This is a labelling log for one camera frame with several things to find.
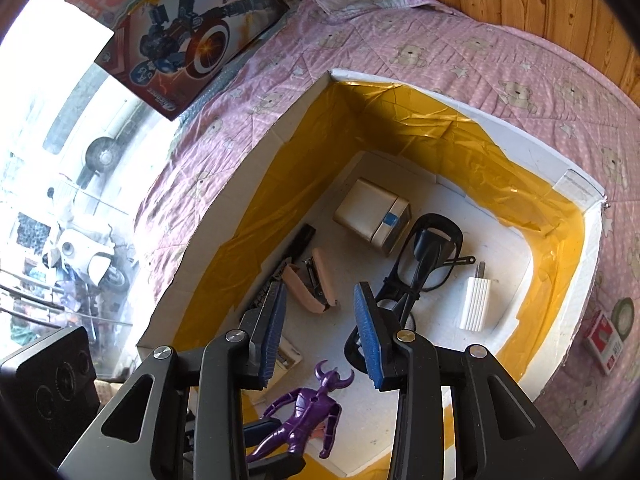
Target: window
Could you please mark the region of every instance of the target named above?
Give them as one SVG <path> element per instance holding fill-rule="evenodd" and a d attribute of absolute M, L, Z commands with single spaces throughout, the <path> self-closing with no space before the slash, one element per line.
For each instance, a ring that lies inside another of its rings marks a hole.
<path fill-rule="evenodd" d="M 94 65 L 111 35 L 64 0 L 30 0 L 0 45 L 0 301 L 22 313 L 0 313 L 0 353 L 43 322 L 82 325 L 101 376 L 148 319 L 127 301 L 142 267 L 132 224 L 178 127 Z"/>

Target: small red box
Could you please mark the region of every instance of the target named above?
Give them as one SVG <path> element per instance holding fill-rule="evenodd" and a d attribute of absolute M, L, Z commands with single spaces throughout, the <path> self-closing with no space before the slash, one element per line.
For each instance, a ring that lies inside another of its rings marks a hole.
<path fill-rule="evenodd" d="M 584 342 L 599 362 L 602 371 L 609 375 L 622 354 L 623 343 L 618 331 L 603 311 L 599 310 L 593 317 Z"/>

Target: white scooter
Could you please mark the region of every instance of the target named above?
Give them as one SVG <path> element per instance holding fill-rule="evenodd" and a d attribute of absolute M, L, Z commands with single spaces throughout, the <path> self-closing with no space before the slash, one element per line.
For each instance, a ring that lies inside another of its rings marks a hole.
<path fill-rule="evenodd" d="M 94 216 L 76 215 L 52 228 L 47 244 L 47 266 L 70 267 L 85 283 L 100 290 L 129 290 L 127 275 L 114 264 L 111 226 Z"/>

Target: horned figure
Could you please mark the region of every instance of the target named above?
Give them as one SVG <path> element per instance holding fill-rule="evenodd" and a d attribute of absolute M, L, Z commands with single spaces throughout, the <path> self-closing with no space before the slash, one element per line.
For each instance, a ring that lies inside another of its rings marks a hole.
<path fill-rule="evenodd" d="M 273 415 L 286 404 L 296 403 L 293 415 L 258 444 L 254 452 L 246 458 L 247 462 L 264 458 L 282 444 L 289 446 L 288 452 L 302 455 L 314 429 L 325 420 L 320 458 L 329 456 L 334 446 L 335 428 L 338 426 L 342 408 L 328 394 L 334 390 L 346 388 L 353 383 L 355 373 L 351 370 L 351 375 L 347 379 L 340 380 L 336 368 L 327 373 L 322 371 L 322 364 L 325 362 L 320 361 L 316 365 L 316 378 L 320 381 L 320 387 L 317 390 L 297 388 L 280 397 L 265 410 L 263 417 Z"/>

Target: white charger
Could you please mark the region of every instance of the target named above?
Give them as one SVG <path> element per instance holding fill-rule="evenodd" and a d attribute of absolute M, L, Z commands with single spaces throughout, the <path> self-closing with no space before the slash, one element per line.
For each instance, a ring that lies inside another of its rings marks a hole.
<path fill-rule="evenodd" d="M 484 262 L 480 262 L 476 267 L 476 276 L 466 282 L 465 306 L 460 320 L 462 330 L 480 332 L 484 329 L 490 291 L 491 280 L 484 277 Z"/>

